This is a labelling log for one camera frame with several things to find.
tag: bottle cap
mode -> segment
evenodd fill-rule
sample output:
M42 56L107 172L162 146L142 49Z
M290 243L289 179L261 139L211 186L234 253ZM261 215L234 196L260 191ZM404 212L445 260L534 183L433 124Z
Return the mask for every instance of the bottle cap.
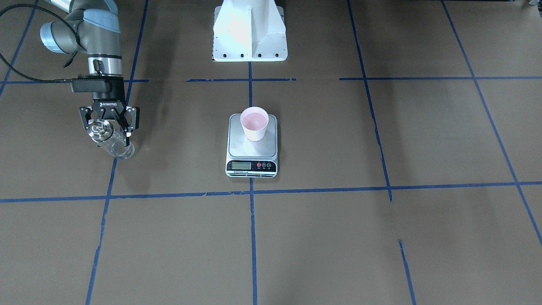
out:
M88 135L96 141L109 139L113 131L113 125L108 120L90 119L88 121Z

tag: robotic arm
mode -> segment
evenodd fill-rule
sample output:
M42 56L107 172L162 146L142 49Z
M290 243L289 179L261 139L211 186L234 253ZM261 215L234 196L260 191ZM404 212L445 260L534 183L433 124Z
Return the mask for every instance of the robotic arm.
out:
M73 92L92 93L92 106L79 107L83 127L89 130L96 121L114 120L124 146L129 146L132 131L139 127L139 108L126 105L117 5L113 0L46 1L68 13L64 20L76 35L61 22L49 22L40 30L43 44L55 53L73 53L66 65L78 52L87 53L89 75L71 80Z

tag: clear plastic bottle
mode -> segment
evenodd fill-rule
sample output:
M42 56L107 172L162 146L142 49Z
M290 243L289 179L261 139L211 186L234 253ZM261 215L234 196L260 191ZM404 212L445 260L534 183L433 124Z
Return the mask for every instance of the clear plastic bottle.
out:
M132 143L124 146L124 137L120 130L116 130L109 121L103 119L91 119L88 122L88 135L115 158L129 159L136 149Z

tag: grid line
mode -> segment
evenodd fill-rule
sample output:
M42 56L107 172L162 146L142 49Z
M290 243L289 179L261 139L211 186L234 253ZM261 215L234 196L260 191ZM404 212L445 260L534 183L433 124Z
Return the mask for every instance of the grid line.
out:
M132 83L132 82L150 82L148 79L125 79L124 82ZM58 82L40 82L40 81L33 81L33 80L10 80L10 81L0 81L1 84L6 85L26 85L26 84L39 84L39 85L60 85L65 83L58 83Z
M510 161L508 157L508 153L506 153L505 146L502 142L502 139L499 135L499 132L497 130L497 127L495 125L495 122L493 121L493 117L491 116L491 113L489 111L489 107L487 106L486 100L483 97L482 90L480 88L480 85L478 84L478 80L476 79L476 76L474 74L474 71L472 69L472 66L470 65L470 61L468 59L467 53L465 52L465 49L463 48L463 44L461 43L461 40L459 39L459 34L457 33L454 22L451 20L450 13L448 12L448 9L446 8L446 4L443 0L441 0L442 8L444 9L444 12L446 13L446 16L448 18L448 21L450 23L450 26L454 32L455 38L457 39L457 43L459 44L459 47L461 48L461 52L463 53L463 57L465 58L465 62L467 63L467 66L469 68L470 74L472 76L472 80L474 81L474 84L476 85L476 89L478 90L478 94L480 96L480 99L482 100L484 109L486 110L487 117L489 118L489 122L491 123L491 127L493 128L493 131L495 132L495 136L497 138L497 141L499 142L499 146L501 147L502 153L504 154L504 157L506 159L506 163L508 164L508 167L510 169L510 172L512 173L512 177L514 178L515 185L518 189L519 195L521 196L521 199L523 201L523 204L525 206L525 210L527 211L527 214L529 216L529 219L531 220L531 224L533 225L534 231L537 234L538 242L542 245L542 236L540 235L540 230L538 229L537 223L534 220L533 214L531 212L531 208L529 207L529 204L527 203L527 200L525 199L525 195L523 194L523 190L521 189L521 185L518 181L518 177L515 174L514 168L512 167L512 162Z
M39 0L36 0L34 2L34 5L37 5ZM19 44L17 45L17 49L15 50L15 53L13 54L13 59L11 59L11 65L13 66L15 64L15 61L17 60L17 56L19 55L19 51L21 50L21 47L23 46L24 38L27 36L28 29L30 29L30 25L32 24L32 20L34 19L34 13L36 12L36 8L32 8L32 12L30 13L30 17L28 18L27 26L24 28L23 36L21 37L21 40L19 40ZM4 89L6 86L6 82L9 79L9 76L11 75L11 69L8 68L8 71L5 74L4 81L2 81L2 87L0 87L0 97L2 96L2 93L4 93Z
M256 220L254 217L254 178L250 178L250 236L252 244L252 304L258 305L258 282L256 265Z
M129 85L128 85L128 92L126 94L126 105L128 105L129 102L130 102L130 95L132 93L132 81L134 79L134 74L136 72L137 60L138 60L138 55L139 55L139 48L141 46L141 40L143 38L143 31L145 29L145 20L146 20L146 17L147 17L148 8L149 8L149 0L146 0L145 1L145 7L143 8L143 17L141 19L141 25L140 25L140 28L139 28L139 36L138 36L137 45L136 45L136 48L135 48L134 59L133 59L133 63L132 63L132 72L130 74L130 82L129 82ZM86 298L85 305L90 305L90 303L91 303L92 291L93 291L93 288L94 288L94 280L95 280L95 277L96 277L96 271L98 269L98 261L99 261L99 258L100 258L101 245L102 245L102 241L103 241L104 234L105 234L106 215L107 215L107 211L109 210L109 202L111 200L111 191L113 189L113 181L115 179L115 170L116 170L116 168L117 168L117 159L113 158L113 165L111 166L111 177L109 179L109 185L107 187L107 197L106 197L106 200L105 200L104 213L102 215L102 221L101 221L101 225L100 225L100 241L98 243L98 247L96 248L96 253L94 254L94 262L93 262L93 265L92 265L91 278L90 278L90 281L88 283L88 291L87 291L87 298Z
M386 168L386 160L384 158L384 150L382 149L382 143L380 141L380 135L378 133L378 124L376 122L376 116L375 116L375 110L372 105L372 99L371 99L371 92L369 91L369 83L367 82L367 74L365 73L365 65L363 64L363 57L362 57L362 49L359 46L359 40L358 40L358 32L356 30L356 24L354 23L354 15L352 13L352 4L350 3L350 0L346 0L348 4L348 11L350 14L350 22L352 23L352 31L354 33L354 39L356 41L356 48L358 51L358 57L359 57L359 64L362 68L362 75L363 75L363 82L365 84L365 92L367 94L367 100L369 102L369 109L371 110L371 118L373 119L373 122L375 124L375 135L376 135L376 141L378 143L378 147L380 149L380 158L382 160L382 169L384 170L384 178L386 179L386 186L388 187L388 196L390 197L390 201L392 200L392 193L390 188L390 178L388 177L388 169Z
M440 188L476 188L476 187L505 187L515 186L515 182L493 183L459 183L449 185L405 185L390 186L392 190L405 189L440 189ZM542 181L522 181L523 186L542 186ZM299 189L269 189L255 190L254 194L293 194L293 193L333 193L333 192L370 192L387 190L387 186L376 187L347 187L347 188L299 188ZM250 190L235 190L231 192L192 192L192 193L157 193L157 194L122 194L111 195L110 199L143 199L143 198L177 198L177 197L202 197L202 196L232 196L249 195ZM65 196L65 197L36 197L36 198L5 198L0 199L0 204L15 202L44 202L44 201L75 201L75 200L103 200L107 196Z
M90 305L91 303L92 290L94 289L94 280L96 279L96 271L98 269L98 260L100 258L101 245L102 245L102 241L104 240L106 215L107 215L107 211L109 210L109 201L111 199L111 189L113 188L113 180L115 178L116 168L117 168L117 159L114 158L113 165L111 166L111 175L109 177L109 186L107 187L107 196L106 196L106 200L104 204L104 213L102 214L102 219L101 219L101 224L100 224L100 239L98 241L98 247L96 248L96 252L94 253L91 279L88 282L88 291L87 291L87 298L85 300L85 305Z
M248 106L252 107L252 62L248 62Z
M542 76L518 77L341 77L339 80L449 80L449 79L542 79Z
M252 78L249 75L248 78L191 78L186 82L220 82L220 81L297 81L297 78Z
M416 296L414 295L414 287L412 286L412 278L410 277L410 269L408 268L402 239L399 240L399 247L401 248L401 256L403 257L403 266L405 268L406 281L408 282L408 289L410 291L410 299L412 300L412 305L416 305Z

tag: scale platform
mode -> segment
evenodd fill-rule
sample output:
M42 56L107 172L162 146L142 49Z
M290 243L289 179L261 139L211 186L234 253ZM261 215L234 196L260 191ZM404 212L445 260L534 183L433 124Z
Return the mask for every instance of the scale platform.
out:
M266 134L259 141L250 141L241 126L241 114L230 117L226 175L230 177L276 176L279 171L278 127L274 115L269 115Z

